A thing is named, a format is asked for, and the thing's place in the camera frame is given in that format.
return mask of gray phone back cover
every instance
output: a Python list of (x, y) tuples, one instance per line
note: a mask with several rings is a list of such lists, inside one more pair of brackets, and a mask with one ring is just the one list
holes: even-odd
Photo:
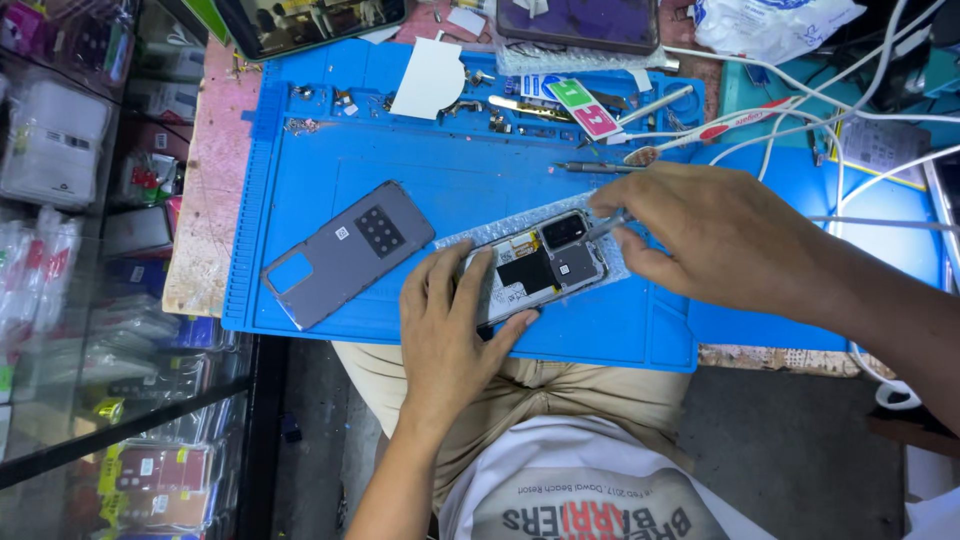
[[(307, 330), (433, 237), (433, 228), (406, 191), (389, 180), (271, 262), (260, 280), (297, 327)], [(296, 254), (303, 254), (312, 272), (280, 293), (269, 275)]]

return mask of man's right hand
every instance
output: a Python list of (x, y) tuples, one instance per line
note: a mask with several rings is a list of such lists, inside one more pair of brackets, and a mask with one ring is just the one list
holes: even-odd
[(844, 287), (830, 271), (848, 251), (751, 175), (657, 161), (588, 201), (606, 217), (628, 209), (669, 251), (613, 232), (627, 267), (669, 290), (726, 307), (815, 322)]

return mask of screwdriver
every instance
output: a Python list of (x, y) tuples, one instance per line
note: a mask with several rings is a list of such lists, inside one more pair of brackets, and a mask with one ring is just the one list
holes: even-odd
[(634, 218), (634, 215), (631, 214), (629, 210), (624, 209), (622, 213), (618, 213), (614, 217), (587, 231), (587, 233), (584, 234), (584, 240), (595, 242), (604, 234), (609, 233), (617, 227), (634, 221), (635, 219), (636, 218)]
[(632, 167), (630, 165), (617, 165), (615, 163), (591, 163), (588, 161), (568, 161), (566, 163), (556, 163), (555, 165), (566, 169), (571, 173), (632, 173), (646, 170), (646, 167)]

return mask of disassembled smartphone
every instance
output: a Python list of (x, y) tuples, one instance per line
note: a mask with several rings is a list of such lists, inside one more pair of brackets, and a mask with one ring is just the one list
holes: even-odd
[[(607, 263), (593, 242), (582, 240), (587, 230), (587, 215), (574, 209), (487, 244), (493, 264), (481, 288), (477, 327), (495, 325), (604, 279)], [(461, 263), (458, 280), (480, 248)]]

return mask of wooden table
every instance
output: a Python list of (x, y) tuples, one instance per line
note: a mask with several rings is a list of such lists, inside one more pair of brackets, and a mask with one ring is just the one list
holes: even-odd
[[(660, 5), (660, 34), (665, 44), (696, 47), (692, 20), (676, 16), (683, 10), (675, 12), (675, 6), (688, 3), (689, 0), (663, 0)], [(419, 10), (426, 8), (432, 22), (432, 7), (422, 5)], [(419, 15), (412, 16), (411, 21), (422, 25), (424, 13)], [(206, 47), (205, 78), (200, 86), (174, 254), (163, 291), (163, 309), (171, 313), (221, 315), (250, 151), (251, 122), (242, 119), (241, 114), (256, 109), (260, 88), (259, 73), (248, 71), (232, 78), (232, 66), (232, 48), (211, 39)], [(719, 61), (681, 59), (680, 76), (701, 79), (706, 84), (707, 120), (716, 117), (720, 71)], [(865, 358), (881, 375), (893, 376), (875, 359)], [(830, 377), (853, 377), (859, 373), (845, 353), (800, 349), (701, 345), (699, 363)]]

